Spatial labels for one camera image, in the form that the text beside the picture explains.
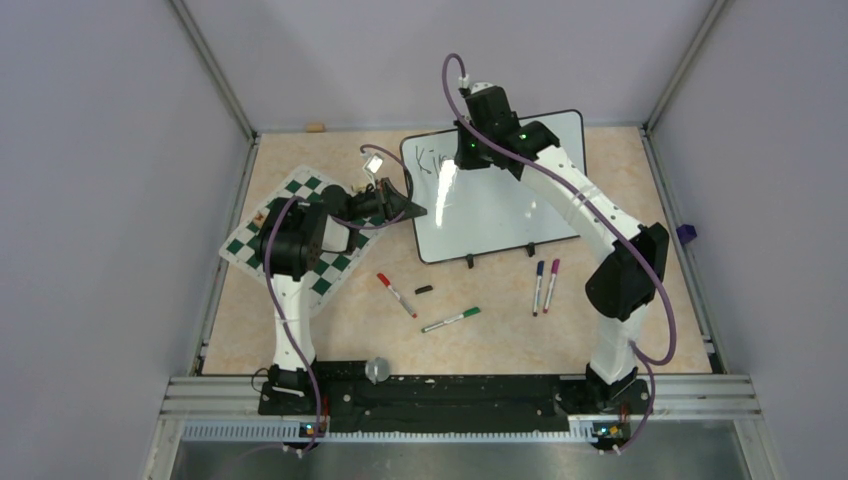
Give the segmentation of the white whiteboard black frame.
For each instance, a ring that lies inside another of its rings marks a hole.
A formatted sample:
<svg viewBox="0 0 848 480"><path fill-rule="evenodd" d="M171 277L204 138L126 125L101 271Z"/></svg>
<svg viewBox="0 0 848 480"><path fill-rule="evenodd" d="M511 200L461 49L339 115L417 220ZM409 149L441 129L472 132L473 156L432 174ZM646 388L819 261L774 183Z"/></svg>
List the white whiteboard black frame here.
<svg viewBox="0 0 848 480"><path fill-rule="evenodd" d="M413 220L425 264L571 239L577 233L557 211L511 173L491 166L460 170L457 133L409 136L400 143L413 202L427 214Z"/></svg>

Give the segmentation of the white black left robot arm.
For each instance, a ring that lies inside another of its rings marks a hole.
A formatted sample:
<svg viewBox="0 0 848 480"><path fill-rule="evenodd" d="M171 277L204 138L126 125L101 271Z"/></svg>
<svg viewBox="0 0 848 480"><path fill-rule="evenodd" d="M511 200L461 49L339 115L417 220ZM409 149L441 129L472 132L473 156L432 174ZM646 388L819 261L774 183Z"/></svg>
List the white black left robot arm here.
<svg viewBox="0 0 848 480"><path fill-rule="evenodd" d="M360 220L381 217L386 226L423 217L427 209L382 178L351 194L339 185L324 188L315 200L276 198L259 232L255 257L261 262L274 305L275 350L268 369L271 393L297 413L319 404L321 393L313 364L309 296L320 257L350 255Z"/></svg>

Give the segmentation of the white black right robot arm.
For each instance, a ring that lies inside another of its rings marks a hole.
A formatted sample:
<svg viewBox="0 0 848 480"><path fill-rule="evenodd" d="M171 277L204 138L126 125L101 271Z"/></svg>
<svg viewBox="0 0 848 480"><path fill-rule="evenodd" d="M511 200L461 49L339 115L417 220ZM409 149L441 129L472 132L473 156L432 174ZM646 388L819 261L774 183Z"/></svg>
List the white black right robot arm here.
<svg viewBox="0 0 848 480"><path fill-rule="evenodd" d="M545 200L589 245L598 262L585 293L599 314L598 340L586 368L586 397L612 412L627 397L638 368L634 343L649 305L660 298L670 237L659 223L646 225L621 210L570 159L545 124L523 124L505 90L491 83L459 81L467 114L458 115L461 169L494 165L509 171Z"/></svg>

